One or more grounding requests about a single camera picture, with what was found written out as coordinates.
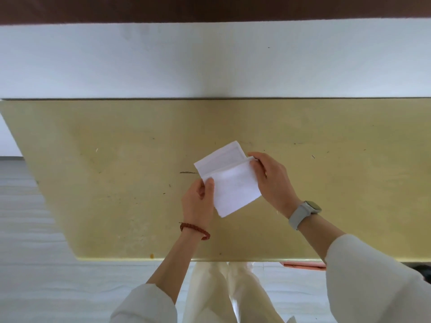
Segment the marble floor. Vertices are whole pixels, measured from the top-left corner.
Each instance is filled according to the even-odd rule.
[[[159,262],[81,262],[44,205],[23,160],[0,159],[0,322],[107,322]],[[182,321],[193,263],[177,302]],[[325,272],[255,263],[284,321],[335,322]]]

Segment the white sleeve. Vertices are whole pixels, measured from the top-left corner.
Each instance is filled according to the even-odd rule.
[[[337,238],[326,255],[326,283],[338,323],[425,322],[431,319],[431,285],[419,272],[352,235]]]
[[[154,284],[133,289],[111,315],[111,323],[176,323],[172,299]]]

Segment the watch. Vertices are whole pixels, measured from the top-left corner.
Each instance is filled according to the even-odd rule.
[[[317,214],[320,212],[322,212],[322,209],[315,202],[305,201],[294,211],[289,219],[289,224],[292,228],[298,230],[298,226],[302,220],[309,217],[311,214]]]

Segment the paper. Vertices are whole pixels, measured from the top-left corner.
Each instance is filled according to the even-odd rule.
[[[194,164],[203,181],[214,179],[214,206],[221,217],[261,195],[250,161],[254,157],[246,157],[240,144],[234,141]]]

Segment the person's left hand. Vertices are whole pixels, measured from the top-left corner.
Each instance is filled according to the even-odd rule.
[[[214,179],[206,185],[197,179],[181,199],[184,223],[191,223],[204,230],[208,229],[214,214]]]

